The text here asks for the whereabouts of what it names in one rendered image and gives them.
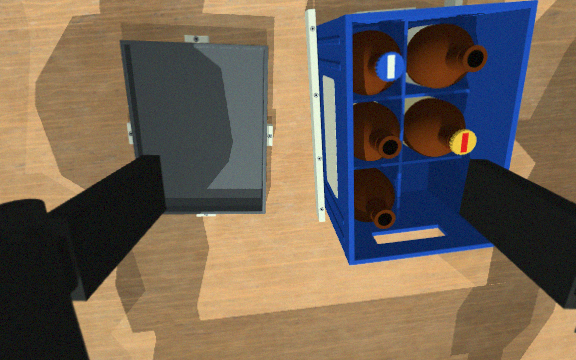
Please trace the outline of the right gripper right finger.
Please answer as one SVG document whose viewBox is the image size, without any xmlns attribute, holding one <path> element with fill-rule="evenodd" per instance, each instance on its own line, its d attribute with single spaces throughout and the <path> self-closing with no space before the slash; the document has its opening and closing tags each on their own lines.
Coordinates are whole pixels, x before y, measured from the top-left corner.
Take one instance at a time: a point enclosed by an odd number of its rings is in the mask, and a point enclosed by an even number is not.
<svg viewBox="0 0 576 360">
<path fill-rule="evenodd" d="M 459 214 L 563 309 L 576 309 L 576 203 L 470 159 Z"/>
</svg>

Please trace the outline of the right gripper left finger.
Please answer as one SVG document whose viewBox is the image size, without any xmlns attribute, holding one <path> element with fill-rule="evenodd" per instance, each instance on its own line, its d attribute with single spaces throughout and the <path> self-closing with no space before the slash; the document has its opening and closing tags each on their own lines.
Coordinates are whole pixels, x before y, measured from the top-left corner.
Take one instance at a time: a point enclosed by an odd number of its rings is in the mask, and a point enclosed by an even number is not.
<svg viewBox="0 0 576 360">
<path fill-rule="evenodd" d="M 90 360 L 73 301 L 87 301 L 165 211 L 160 155 L 48 213 L 41 199 L 0 204 L 0 360 Z"/>
</svg>

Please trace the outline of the grey rectangular tray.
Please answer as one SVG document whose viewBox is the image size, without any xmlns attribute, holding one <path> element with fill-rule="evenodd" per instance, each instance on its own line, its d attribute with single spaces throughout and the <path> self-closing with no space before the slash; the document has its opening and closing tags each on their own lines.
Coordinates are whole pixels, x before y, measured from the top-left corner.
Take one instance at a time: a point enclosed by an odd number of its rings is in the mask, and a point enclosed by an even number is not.
<svg viewBox="0 0 576 360">
<path fill-rule="evenodd" d="M 266 214 L 268 46 L 120 48 L 135 159 L 160 155 L 163 214 Z"/>
</svg>

